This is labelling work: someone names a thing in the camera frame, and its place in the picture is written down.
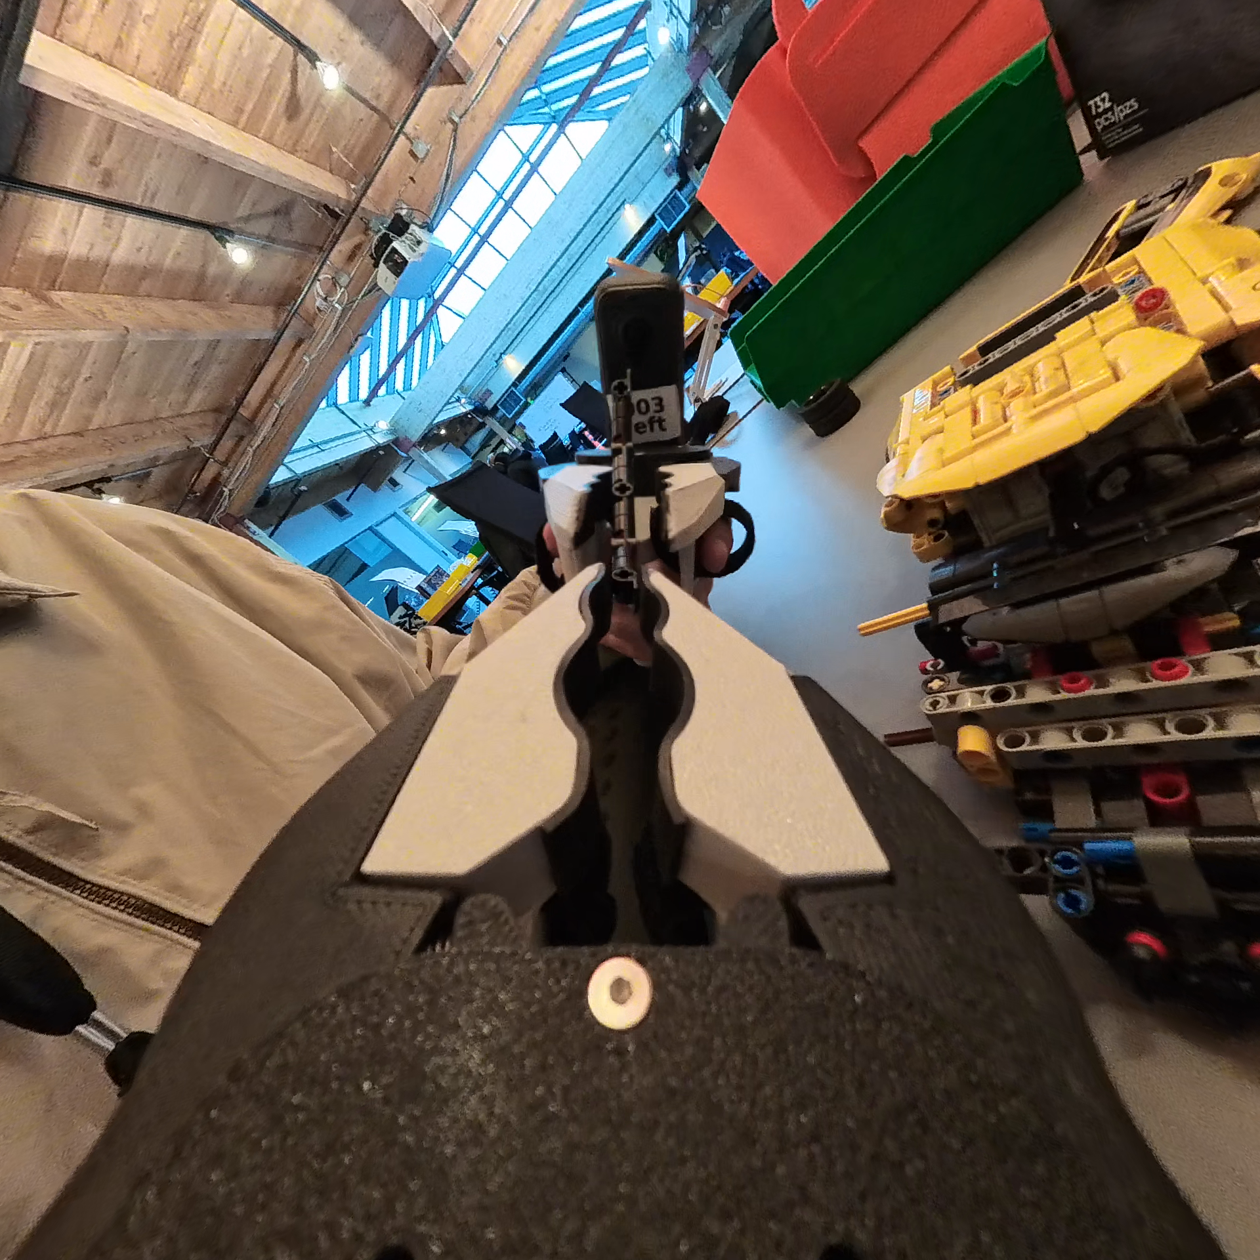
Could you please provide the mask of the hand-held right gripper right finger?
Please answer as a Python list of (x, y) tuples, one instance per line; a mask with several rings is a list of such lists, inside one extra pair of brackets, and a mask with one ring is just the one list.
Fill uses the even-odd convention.
[(682, 698), (658, 764), (679, 876), (729, 917), (751, 895), (890, 876), (890, 859), (794, 678), (680, 584), (651, 575), (652, 629)]

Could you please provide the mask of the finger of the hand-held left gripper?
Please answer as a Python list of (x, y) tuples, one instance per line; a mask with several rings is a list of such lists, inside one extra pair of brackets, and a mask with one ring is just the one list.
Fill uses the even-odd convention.
[(731, 558), (722, 474), (714, 468), (660, 468), (656, 489), (654, 551), (667, 575), (720, 575)]
[(613, 495), (609, 467), (555, 467), (542, 480), (546, 526), (553, 545), (542, 539), (542, 582), (559, 590), (591, 564), (613, 573)]

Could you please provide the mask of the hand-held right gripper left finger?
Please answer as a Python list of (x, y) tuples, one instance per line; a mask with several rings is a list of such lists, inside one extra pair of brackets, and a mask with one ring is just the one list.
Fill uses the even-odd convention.
[(464, 665), (361, 861), (366, 882), (494, 893), (510, 910), (553, 895), (546, 835), (591, 773), (565, 676), (596, 640), (604, 575), (593, 562)]

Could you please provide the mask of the small dark brick assembly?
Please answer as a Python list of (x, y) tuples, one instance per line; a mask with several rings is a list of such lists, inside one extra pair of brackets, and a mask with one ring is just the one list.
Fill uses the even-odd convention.
[(637, 568), (637, 534), (636, 534), (636, 470), (634, 470), (634, 407), (632, 407), (632, 369), (626, 367), (613, 381), (611, 418), (609, 418), (609, 489), (611, 489), (611, 525), (609, 525), (609, 579), (613, 599), (619, 605), (637, 609), (639, 605), (639, 568)]

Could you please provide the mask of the person's left forearm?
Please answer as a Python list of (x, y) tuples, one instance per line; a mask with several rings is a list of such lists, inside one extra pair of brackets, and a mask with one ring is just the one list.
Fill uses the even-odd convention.
[(424, 625), (417, 633), (419, 687), (426, 689), (439, 678), (464, 670), (480, 652), (542, 605), (550, 590), (537, 566), (514, 575), (495, 599), (475, 618), (467, 633)]

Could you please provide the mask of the white articulated desk lamp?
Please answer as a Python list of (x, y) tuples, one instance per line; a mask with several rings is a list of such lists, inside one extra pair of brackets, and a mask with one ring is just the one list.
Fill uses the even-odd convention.
[(649, 280), (667, 280), (682, 293), (680, 336), (684, 367), (682, 397), (690, 405), (688, 424), (690, 440), (697, 446), (716, 446), (740, 422), (738, 412), (731, 412), (731, 403), (725, 396), (729, 379), (725, 375), (712, 377), (714, 356), (737, 315), (735, 304), (751, 285), (751, 280), (761, 276), (755, 265), (744, 272), (733, 274), (735, 285), (727, 293), (722, 306), (714, 306), (697, 296), (701, 285), (677, 280), (664, 270), (651, 270), (639, 263), (630, 263), (621, 257), (606, 259), (611, 276), (617, 280), (634, 280), (647, 283)]

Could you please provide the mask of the person's left hand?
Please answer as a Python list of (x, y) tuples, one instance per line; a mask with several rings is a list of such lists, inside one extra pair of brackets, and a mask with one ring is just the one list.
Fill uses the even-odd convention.
[[(544, 523), (542, 526), (542, 539), (550, 558), (546, 560), (544, 566), (540, 566), (540, 573), (550, 571), (551, 575), (563, 579), (563, 568), (559, 562), (559, 543), (555, 539), (555, 532), (550, 523)], [(725, 517), (710, 525), (709, 530), (697, 541), (694, 553), (697, 573), (694, 577), (690, 592), (703, 605), (709, 605), (709, 596), (712, 592), (716, 579), (714, 575), (718, 575), (720, 569), (725, 568), (731, 549), (733, 549), (733, 521)], [(651, 663), (652, 659), (652, 644), (643, 635), (639, 614), (634, 609), (626, 609), (623, 605), (613, 607), (609, 629), (602, 639), (602, 646), (606, 646), (611, 652), (632, 657), (639, 663)]]

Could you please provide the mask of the black office chair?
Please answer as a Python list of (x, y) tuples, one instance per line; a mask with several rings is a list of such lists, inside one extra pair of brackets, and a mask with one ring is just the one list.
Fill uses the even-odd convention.
[(494, 465), (473, 461), (452, 478), (434, 483), (430, 493), (479, 528), (484, 549), (505, 577), (535, 566), (546, 523), (538, 487), (512, 480)]

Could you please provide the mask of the black toy tyre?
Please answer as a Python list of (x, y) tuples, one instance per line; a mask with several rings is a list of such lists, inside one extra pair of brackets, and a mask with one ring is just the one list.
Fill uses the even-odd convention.
[(862, 401), (847, 381), (830, 381), (798, 405), (798, 418), (813, 435), (828, 437), (845, 427), (860, 407)]

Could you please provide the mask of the red felt bag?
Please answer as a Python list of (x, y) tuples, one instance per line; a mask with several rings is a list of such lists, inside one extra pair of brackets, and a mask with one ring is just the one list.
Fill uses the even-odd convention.
[(772, 1), (701, 203), (780, 280), (931, 128), (1051, 37), (1041, 1)]

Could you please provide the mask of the ceiling mounted device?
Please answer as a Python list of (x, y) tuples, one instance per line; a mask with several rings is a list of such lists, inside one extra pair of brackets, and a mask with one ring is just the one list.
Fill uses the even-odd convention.
[(428, 222), (411, 207), (396, 209), (376, 231), (370, 257), (376, 265), (376, 285), (393, 296), (406, 268), (424, 257), (432, 246)]

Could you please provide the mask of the green plastic bin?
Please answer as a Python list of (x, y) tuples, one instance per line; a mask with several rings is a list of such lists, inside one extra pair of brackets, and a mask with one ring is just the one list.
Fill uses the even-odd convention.
[(851, 382), (1082, 181), (1051, 38), (933, 123), (731, 341), (774, 407)]

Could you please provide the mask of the yellow toy brick car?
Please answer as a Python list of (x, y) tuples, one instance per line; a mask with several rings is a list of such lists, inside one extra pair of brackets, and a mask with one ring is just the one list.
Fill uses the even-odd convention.
[(922, 715), (1009, 790), (1006, 880), (1148, 999), (1258, 1029), (1258, 152), (1110, 214), (903, 394)]

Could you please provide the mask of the black toy set box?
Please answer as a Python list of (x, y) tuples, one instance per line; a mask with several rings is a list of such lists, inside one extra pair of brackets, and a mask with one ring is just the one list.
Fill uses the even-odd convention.
[(1043, 1), (1043, 9), (1101, 156), (1258, 89), (1256, 1)]

